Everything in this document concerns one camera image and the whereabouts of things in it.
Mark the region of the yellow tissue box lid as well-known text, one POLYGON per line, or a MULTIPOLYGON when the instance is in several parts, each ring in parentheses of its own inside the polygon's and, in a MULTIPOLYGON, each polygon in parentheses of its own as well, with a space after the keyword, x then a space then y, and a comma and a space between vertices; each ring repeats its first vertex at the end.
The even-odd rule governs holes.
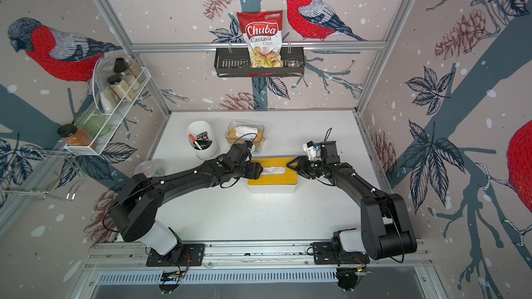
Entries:
POLYGON ((284 167, 286 169, 285 174, 282 175, 262 175, 259 179, 248 179, 247 184, 250 185, 295 185, 298 184, 298 174, 286 167, 289 161, 295 159, 294 157, 270 157, 262 159, 254 159, 256 163, 265 167, 284 167))

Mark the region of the bamboo tissue box lid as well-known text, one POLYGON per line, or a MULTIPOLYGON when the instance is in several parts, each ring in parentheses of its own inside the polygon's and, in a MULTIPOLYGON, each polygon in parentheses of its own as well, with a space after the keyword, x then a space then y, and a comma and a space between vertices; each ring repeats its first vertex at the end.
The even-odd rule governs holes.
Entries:
POLYGON ((226 132, 226 140, 229 144, 235 143, 244 143, 245 141, 251 141, 255 148, 260 148, 263 138, 264 130, 248 127, 248 126, 237 126, 233 129, 230 129, 226 132))

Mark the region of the white plastic tissue box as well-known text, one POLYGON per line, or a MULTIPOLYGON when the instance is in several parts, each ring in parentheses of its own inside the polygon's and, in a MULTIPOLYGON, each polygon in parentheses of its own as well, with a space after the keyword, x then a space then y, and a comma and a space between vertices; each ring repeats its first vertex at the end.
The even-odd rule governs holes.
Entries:
POLYGON ((297 185, 250 185, 247 189, 252 194, 271 195, 271 194, 293 194, 296 192, 297 185))

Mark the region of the clear plastic tissue box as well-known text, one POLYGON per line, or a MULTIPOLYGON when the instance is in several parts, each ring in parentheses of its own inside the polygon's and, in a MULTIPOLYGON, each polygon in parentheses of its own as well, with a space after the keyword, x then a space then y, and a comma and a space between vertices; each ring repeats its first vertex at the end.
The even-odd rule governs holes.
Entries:
POLYGON ((252 153, 260 154, 265 142, 265 126, 258 123, 248 123, 241 120, 233 120, 228 126, 225 138, 228 144, 251 142, 252 153))

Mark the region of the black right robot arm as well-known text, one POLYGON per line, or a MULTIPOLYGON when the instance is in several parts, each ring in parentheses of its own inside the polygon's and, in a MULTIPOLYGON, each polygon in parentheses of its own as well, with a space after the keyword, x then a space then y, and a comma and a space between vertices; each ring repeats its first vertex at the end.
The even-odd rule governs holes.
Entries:
POLYGON ((348 163, 342 162, 335 141, 307 143, 318 157, 299 156, 286 166, 299 176, 318 180, 343 190, 359 207, 361 239, 373 260, 405 256, 417 251, 417 240, 404 199, 399 194, 378 190, 348 163))

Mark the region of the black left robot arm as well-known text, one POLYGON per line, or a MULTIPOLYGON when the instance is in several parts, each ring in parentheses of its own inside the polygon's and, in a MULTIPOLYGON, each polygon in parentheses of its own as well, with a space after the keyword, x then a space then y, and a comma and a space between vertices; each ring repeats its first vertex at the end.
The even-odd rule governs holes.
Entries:
POLYGON ((165 203, 197 190, 223 187, 231 180, 259 179, 263 167, 252 161, 252 143, 233 144, 225 154, 198 167, 161 177, 136 174, 119 192, 107 216, 125 242, 142 242, 164 260, 177 263, 183 244, 179 236, 156 219, 165 203))

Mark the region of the red marker pen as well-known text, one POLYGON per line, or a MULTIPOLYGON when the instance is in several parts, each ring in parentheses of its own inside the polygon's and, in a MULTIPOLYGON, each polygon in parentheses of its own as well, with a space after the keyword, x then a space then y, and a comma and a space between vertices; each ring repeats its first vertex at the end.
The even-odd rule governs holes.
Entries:
POLYGON ((188 137, 190 138, 190 140, 193 142, 193 144, 195 145, 195 148, 197 150, 202 150, 202 146, 198 143, 198 141, 195 139, 194 135, 192 134, 189 134, 188 137))

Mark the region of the clear plastic cup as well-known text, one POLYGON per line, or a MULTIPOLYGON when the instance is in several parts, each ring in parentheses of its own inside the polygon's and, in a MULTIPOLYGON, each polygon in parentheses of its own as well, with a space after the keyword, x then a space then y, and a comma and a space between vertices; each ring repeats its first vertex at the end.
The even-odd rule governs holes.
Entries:
POLYGON ((147 178, 162 177, 162 169, 153 161, 144 161, 134 169, 134 174, 144 174, 147 178))

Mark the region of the beige bottle black cap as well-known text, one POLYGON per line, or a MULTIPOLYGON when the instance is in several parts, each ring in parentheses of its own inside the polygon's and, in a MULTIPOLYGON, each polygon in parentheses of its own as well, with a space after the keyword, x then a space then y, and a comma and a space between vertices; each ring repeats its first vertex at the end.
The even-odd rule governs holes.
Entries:
POLYGON ((142 68, 132 59, 116 58, 114 63, 114 72, 122 77, 133 91, 140 89, 144 77, 142 68))
POLYGON ((108 83, 112 91, 123 102, 134 102, 135 94, 129 84, 120 75, 108 77, 108 83))

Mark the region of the red Chuba chips bag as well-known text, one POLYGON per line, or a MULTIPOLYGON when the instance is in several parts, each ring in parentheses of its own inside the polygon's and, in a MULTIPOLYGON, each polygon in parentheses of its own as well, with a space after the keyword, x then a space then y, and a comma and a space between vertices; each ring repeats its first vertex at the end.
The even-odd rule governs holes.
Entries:
POLYGON ((281 68, 283 12, 238 12, 252 69, 281 68))

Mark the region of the green item in bag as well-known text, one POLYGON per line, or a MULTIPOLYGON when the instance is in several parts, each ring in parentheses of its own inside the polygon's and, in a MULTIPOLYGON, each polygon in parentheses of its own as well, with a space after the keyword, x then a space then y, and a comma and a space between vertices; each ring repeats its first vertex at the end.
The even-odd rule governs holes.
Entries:
POLYGON ((111 130, 108 124, 108 117, 98 109, 85 110, 75 118, 74 125, 89 134, 92 138, 105 136, 111 130))

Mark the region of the orange spice jar black lid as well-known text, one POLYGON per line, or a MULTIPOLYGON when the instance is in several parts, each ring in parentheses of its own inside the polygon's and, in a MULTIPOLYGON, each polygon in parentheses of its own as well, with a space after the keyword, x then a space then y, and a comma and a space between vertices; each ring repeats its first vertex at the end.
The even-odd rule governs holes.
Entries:
POLYGON ((94 139, 87 132, 76 127, 74 124, 62 125, 57 129, 59 137, 70 146, 90 147, 94 139))

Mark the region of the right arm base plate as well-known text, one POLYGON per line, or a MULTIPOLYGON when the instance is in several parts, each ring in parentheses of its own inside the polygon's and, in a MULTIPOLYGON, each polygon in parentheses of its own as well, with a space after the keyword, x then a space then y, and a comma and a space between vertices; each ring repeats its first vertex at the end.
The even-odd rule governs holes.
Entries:
POLYGON ((330 242, 313 242, 310 245, 310 250, 316 265, 366 265, 370 263, 370 258, 365 252, 347 252, 343 249, 334 249, 330 242))

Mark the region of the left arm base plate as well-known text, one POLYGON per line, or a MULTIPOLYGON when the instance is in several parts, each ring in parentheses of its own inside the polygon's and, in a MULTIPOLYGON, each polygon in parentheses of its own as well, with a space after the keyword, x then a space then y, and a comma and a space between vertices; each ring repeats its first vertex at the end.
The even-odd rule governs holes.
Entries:
POLYGON ((199 267, 204 258, 205 244, 178 244, 164 256, 155 249, 148 253, 147 267, 199 267))

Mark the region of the black wall basket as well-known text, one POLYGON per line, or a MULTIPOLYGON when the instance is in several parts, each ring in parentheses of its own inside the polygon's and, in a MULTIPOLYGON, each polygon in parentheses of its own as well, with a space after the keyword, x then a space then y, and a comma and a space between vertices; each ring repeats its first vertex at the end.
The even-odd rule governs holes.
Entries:
POLYGON ((305 58, 301 47, 282 48, 279 53, 261 55, 255 48, 219 48, 214 68, 220 78, 302 76, 305 58))

